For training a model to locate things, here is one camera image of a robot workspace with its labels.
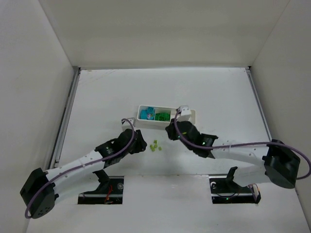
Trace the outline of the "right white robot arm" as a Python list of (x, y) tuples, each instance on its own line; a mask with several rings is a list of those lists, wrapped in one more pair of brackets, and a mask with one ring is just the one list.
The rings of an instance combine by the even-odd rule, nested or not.
[(170, 140), (181, 141), (199, 157), (249, 163), (249, 167), (230, 168), (226, 182), (231, 186), (271, 182), (282, 188), (295, 187), (300, 158), (281, 141), (237, 147), (233, 141), (200, 133), (189, 121), (171, 120), (165, 131)]

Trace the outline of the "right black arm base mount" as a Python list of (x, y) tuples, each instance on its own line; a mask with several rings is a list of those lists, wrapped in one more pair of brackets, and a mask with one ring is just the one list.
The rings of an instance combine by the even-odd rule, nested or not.
[(234, 172), (237, 167), (232, 167), (228, 174), (209, 176), (211, 200), (213, 204), (259, 204), (261, 193), (257, 184), (241, 187), (233, 182)]

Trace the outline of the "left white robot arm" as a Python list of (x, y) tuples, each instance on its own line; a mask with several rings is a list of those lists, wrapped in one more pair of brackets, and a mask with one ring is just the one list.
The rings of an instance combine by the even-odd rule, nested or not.
[(89, 191), (91, 181), (98, 182), (95, 190), (104, 189), (109, 182), (104, 169), (128, 154), (144, 152), (146, 147), (140, 130), (126, 129), (73, 162), (46, 171), (33, 170), (20, 191), (26, 205), (25, 218), (40, 218), (69, 195)]

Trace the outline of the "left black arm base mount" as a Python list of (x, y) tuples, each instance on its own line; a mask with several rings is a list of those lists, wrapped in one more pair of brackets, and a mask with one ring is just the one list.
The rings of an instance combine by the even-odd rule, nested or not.
[(99, 185), (95, 190), (81, 193), (79, 205), (119, 205), (123, 202), (124, 177), (108, 176), (104, 170), (96, 171)]

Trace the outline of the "cyan lego brick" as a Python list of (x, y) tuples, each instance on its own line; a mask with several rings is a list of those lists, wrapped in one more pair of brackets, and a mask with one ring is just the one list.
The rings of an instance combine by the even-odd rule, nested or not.
[(143, 107), (139, 113), (139, 119), (142, 120), (154, 120), (155, 119), (155, 108), (154, 107)]

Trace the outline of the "lime small lego pile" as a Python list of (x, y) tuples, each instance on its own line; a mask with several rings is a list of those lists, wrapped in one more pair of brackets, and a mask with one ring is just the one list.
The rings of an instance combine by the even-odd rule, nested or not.
[(156, 150), (162, 151), (162, 147), (158, 144), (157, 140), (153, 140), (153, 142), (149, 145), (149, 148), (152, 152)]

